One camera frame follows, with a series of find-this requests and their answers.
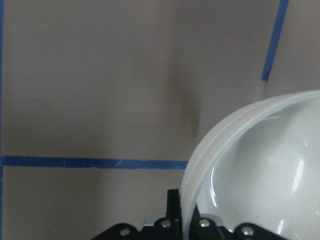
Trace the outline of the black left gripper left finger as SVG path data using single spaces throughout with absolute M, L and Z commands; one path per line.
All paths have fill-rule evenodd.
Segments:
M 167 191 L 166 217 L 175 221 L 181 220 L 180 194 L 178 189 Z

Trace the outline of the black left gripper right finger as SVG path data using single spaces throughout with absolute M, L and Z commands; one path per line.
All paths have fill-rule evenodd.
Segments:
M 192 213 L 192 218 L 191 218 L 191 222 L 192 223 L 198 223 L 199 220 L 201 218 L 200 212 L 199 212 L 199 208 L 197 203 L 195 203 L 194 209 L 193 209 L 193 213 Z

